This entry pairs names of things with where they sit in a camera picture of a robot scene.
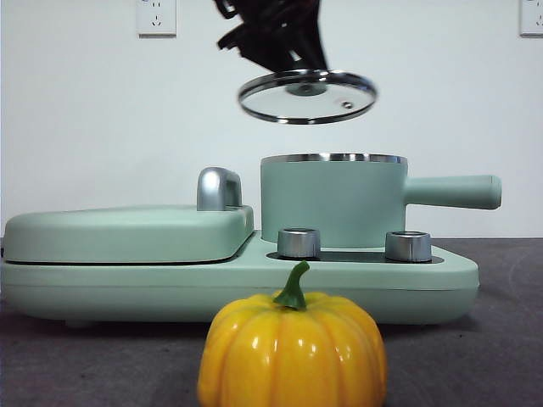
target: mint green saucepan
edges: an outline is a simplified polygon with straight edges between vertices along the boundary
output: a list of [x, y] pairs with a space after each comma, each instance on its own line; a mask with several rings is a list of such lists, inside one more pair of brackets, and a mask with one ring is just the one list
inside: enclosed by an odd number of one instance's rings
[[384, 246], [388, 231], [406, 227], [406, 206], [496, 209], [497, 176], [408, 178], [403, 157], [315, 153], [268, 157], [260, 166], [262, 238], [285, 227], [321, 232], [325, 248]]

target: gray table surface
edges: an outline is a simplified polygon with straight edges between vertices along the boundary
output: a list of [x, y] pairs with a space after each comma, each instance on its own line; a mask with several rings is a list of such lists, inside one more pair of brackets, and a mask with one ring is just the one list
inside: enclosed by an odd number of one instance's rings
[[[444, 325], [380, 326], [386, 406], [543, 406], [543, 239], [434, 244], [479, 264], [479, 296], [468, 315]], [[208, 327], [72, 330], [0, 303], [0, 405], [196, 406]]]

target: electrical outlet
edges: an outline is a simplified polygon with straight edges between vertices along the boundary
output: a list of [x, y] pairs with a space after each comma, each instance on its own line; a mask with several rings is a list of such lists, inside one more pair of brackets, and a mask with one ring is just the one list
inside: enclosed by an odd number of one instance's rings
[[136, 0], [139, 36], [175, 36], [177, 0]]
[[520, 0], [520, 35], [543, 36], [543, 0]]

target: white wall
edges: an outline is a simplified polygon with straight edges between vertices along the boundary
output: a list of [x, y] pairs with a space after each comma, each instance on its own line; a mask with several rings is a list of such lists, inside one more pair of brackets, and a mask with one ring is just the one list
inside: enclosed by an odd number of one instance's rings
[[518, 0], [323, 0], [328, 62], [373, 79], [370, 113], [287, 126], [241, 112], [266, 73], [216, 41], [211, 0], [179, 2], [175, 39], [139, 39], [135, 0], [2, 1], [2, 226], [29, 211], [195, 203], [208, 165], [237, 171], [260, 224], [265, 156], [406, 156], [411, 176], [496, 174], [496, 211], [410, 207], [435, 237], [541, 237], [543, 38]]

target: yellow pumpkin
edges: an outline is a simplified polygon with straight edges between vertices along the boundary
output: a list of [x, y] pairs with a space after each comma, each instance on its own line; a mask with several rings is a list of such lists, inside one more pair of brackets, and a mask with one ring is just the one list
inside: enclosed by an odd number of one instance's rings
[[293, 268], [277, 297], [226, 305], [202, 355], [202, 407], [379, 406], [386, 393], [383, 340], [372, 317], [343, 297], [307, 293]]

